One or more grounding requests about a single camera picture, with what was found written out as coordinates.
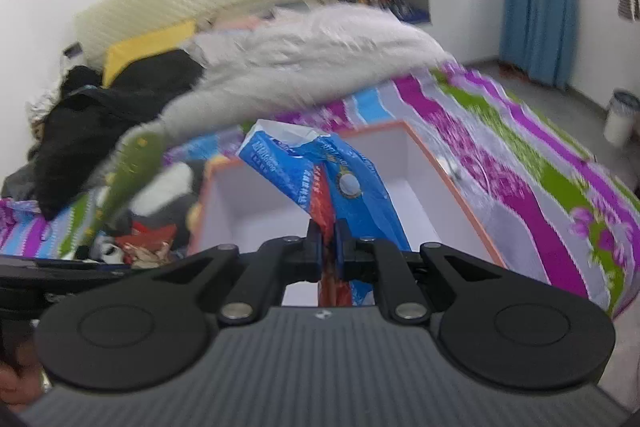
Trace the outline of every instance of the circular pad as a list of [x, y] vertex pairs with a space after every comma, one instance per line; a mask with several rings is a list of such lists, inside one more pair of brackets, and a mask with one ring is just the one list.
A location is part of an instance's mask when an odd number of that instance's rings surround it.
[[596, 305], [521, 278], [469, 285], [445, 312], [438, 337], [466, 371], [523, 391], [597, 380], [615, 343]]
[[200, 358], [209, 334], [193, 300], [171, 283], [138, 283], [67, 298], [42, 316], [36, 349], [55, 380], [123, 393], [169, 380]]
[[517, 304], [495, 315], [495, 328], [505, 339], [523, 346], [548, 346], [570, 329], [561, 312], [540, 304]]

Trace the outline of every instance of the finger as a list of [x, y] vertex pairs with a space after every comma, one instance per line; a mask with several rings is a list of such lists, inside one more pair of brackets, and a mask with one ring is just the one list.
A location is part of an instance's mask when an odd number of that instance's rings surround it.
[[24, 367], [40, 365], [33, 339], [27, 339], [15, 348], [15, 360]]
[[24, 411], [25, 409], [27, 409], [27, 406], [23, 403], [17, 403], [15, 405], [7, 405], [9, 411], [11, 411], [14, 414], [18, 414], [19, 412]]
[[18, 379], [18, 386], [14, 391], [0, 389], [0, 400], [13, 405], [31, 403], [42, 395], [40, 385], [40, 368], [28, 367], [23, 370]]
[[0, 362], [0, 391], [14, 391], [18, 387], [18, 375], [13, 367]]

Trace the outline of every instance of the blue curtain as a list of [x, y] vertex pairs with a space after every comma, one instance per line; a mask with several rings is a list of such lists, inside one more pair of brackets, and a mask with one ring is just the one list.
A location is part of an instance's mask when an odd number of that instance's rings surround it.
[[563, 88], [571, 75], [577, 0], [504, 0], [500, 59]]

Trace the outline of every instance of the human hand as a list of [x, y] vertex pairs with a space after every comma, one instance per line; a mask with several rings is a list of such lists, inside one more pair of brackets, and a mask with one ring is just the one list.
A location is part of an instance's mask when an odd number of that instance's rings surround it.
[[20, 412], [42, 395], [42, 367], [33, 338], [15, 349], [16, 367], [0, 362], [0, 400], [12, 411]]

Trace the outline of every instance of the white fluffy blanket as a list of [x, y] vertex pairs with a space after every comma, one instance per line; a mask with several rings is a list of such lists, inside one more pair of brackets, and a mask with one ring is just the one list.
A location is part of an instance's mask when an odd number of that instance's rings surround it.
[[452, 59], [419, 28], [353, 4], [321, 7], [251, 32], [199, 34], [185, 49], [205, 72], [194, 91], [162, 112], [168, 146]]

